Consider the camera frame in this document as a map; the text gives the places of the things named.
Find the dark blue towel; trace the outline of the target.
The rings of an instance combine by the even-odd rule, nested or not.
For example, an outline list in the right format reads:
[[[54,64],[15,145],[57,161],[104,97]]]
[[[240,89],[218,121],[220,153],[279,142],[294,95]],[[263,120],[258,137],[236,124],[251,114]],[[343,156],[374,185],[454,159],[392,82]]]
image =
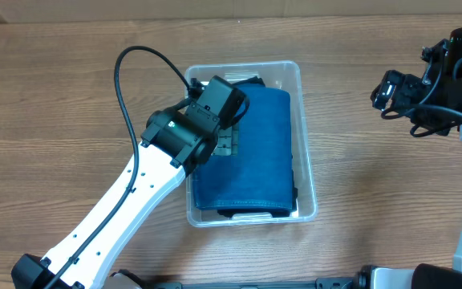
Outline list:
[[[194,171],[196,208],[286,217],[295,204],[290,94],[251,83],[239,89],[250,106],[238,123],[237,154],[214,155]]]

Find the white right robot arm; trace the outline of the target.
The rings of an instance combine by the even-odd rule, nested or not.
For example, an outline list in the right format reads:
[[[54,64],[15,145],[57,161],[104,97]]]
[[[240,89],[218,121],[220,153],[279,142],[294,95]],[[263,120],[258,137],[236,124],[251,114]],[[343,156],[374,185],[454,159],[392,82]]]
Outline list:
[[[421,76],[385,72],[371,93],[371,105],[384,120],[406,117],[414,138],[449,136],[457,132],[462,168],[462,27],[446,39],[423,47],[426,67]],[[421,263],[413,269],[364,266],[350,288],[462,288],[462,215],[450,267]]]

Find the black cloth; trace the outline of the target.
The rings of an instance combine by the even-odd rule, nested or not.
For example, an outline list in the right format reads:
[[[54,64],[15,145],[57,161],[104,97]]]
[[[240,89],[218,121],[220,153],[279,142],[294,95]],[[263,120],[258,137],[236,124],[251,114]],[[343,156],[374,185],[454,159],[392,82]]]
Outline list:
[[[227,218],[239,214],[266,214],[272,218],[287,218],[297,208],[298,189],[263,190],[232,200],[228,206],[218,207],[217,212]]]
[[[265,86],[263,79],[257,76],[254,76],[248,79],[243,79],[243,80],[240,80],[234,83],[235,86],[245,85],[245,84],[257,84],[257,85]]]

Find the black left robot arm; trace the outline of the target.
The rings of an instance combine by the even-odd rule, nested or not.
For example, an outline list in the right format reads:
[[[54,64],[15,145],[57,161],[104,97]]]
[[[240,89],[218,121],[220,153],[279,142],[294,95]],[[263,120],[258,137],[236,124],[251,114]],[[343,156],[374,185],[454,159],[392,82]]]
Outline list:
[[[111,188],[58,245],[41,258],[23,255],[11,271],[17,288],[101,288],[148,215],[217,147],[220,131],[247,112],[249,99],[214,76],[194,83],[192,98],[154,112],[142,141]]]

